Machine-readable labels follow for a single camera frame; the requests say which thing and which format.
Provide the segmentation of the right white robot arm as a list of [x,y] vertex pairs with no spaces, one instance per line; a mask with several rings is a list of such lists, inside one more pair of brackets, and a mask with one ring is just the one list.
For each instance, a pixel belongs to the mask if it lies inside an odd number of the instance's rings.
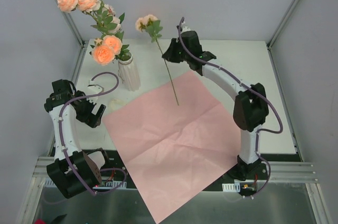
[[261,164],[259,130],[269,114],[268,104],[264,101],[264,86],[257,83],[246,87],[232,73],[221,70],[217,57],[202,49],[197,33],[190,29],[179,28],[178,38],[171,39],[162,58],[172,63],[186,62],[191,70],[214,82],[231,97],[234,101],[233,120],[240,128],[241,146],[237,164],[227,174],[240,181],[255,175]]

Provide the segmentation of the pale pink rose stem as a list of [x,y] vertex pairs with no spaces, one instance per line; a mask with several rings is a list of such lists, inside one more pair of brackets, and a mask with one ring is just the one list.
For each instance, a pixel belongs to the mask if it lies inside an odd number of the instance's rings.
[[113,7],[110,6],[110,5],[109,5],[109,7],[112,9],[112,13],[114,14],[114,16],[113,17],[108,16],[104,20],[104,23],[106,24],[106,27],[109,30],[108,35],[115,35],[116,37],[119,37],[123,41],[123,32],[122,32],[121,22],[124,19],[124,14],[122,14],[120,17],[117,17]]

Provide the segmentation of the pink wrapping paper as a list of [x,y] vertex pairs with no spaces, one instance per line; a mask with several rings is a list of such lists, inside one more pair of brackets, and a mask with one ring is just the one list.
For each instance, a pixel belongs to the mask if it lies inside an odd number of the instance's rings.
[[[173,81],[178,100],[167,83],[103,118],[121,158],[132,160],[146,151],[165,155],[173,148],[217,151],[237,157],[240,130],[231,114],[192,71]],[[205,188],[187,189],[170,182],[158,188],[146,181],[137,188],[150,214],[160,223]]]

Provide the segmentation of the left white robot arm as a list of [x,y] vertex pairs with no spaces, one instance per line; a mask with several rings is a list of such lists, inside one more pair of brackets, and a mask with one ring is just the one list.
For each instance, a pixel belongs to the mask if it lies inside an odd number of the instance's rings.
[[47,174],[67,199],[100,185],[101,176],[111,171],[108,154],[102,148],[84,152],[79,143],[76,123],[90,128],[101,124],[106,110],[100,105],[93,113],[96,102],[88,100],[83,91],[77,90],[69,80],[52,83],[53,93],[46,99],[44,108],[53,121],[55,134],[54,162],[46,167]]

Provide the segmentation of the small peach flower stem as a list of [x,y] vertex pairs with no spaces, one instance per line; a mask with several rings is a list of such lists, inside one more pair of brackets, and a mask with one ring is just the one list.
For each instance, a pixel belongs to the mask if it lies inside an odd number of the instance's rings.
[[139,32],[147,33],[151,38],[151,42],[156,43],[161,55],[164,54],[159,43],[159,38],[162,37],[161,31],[163,29],[160,19],[158,19],[153,14],[148,14],[146,16],[140,17],[136,20],[135,29]]

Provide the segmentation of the cream gold-lettered ribbon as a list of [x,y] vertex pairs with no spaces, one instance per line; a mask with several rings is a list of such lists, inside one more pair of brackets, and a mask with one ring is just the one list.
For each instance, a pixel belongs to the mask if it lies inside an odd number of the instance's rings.
[[110,100],[108,106],[111,111],[115,111],[125,106],[125,104],[126,103],[124,101],[117,99],[117,98],[113,98]]

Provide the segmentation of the peach double rose stem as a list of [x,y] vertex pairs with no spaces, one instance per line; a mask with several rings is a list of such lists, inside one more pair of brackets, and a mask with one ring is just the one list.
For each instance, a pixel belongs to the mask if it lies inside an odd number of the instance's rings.
[[129,45],[123,45],[122,40],[115,35],[105,35],[103,38],[94,39],[94,45],[90,46],[90,55],[100,65],[105,66],[115,59],[128,61],[132,55],[128,49]]

